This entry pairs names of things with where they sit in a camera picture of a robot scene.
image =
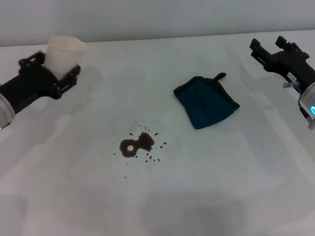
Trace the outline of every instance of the white paper cup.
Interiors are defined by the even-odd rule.
[[[87,51],[87,45],[72,36],[49,39],[44,65],[58,80],[77,66]]]

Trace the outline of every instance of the coffee spill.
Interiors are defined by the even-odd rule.
[[[148,133],[142,133],[139,136],[138,140],[134,139],[122,140],[119,149],[124,157],[134,157],[139,149],[151,151],[154,143],[155,143],[154,140]],[[128,150],[129,146],[132,146],[133,150],[129,151]]]

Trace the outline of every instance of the white tabletop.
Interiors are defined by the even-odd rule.
[[[249,48],[279,35],[315,68],[315,31],[90,43],[77,86],[0,134],[0,235],[313,236],[315,131]],[[44,48],[0,48],[0,82]],[[173,89],[220,72],[241,107],[195,130]],[[147,130],[152,159],[124,158]]]

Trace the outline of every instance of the blue cloth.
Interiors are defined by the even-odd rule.
[[[218,82],[225,76],[225,73],[214,79],[196,76],[174,90],[195,129],[216,124],[228,118],[240,107]]]

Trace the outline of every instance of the white wall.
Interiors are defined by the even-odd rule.
[[[314,0],[3,0],[0,46],[315,29]]]

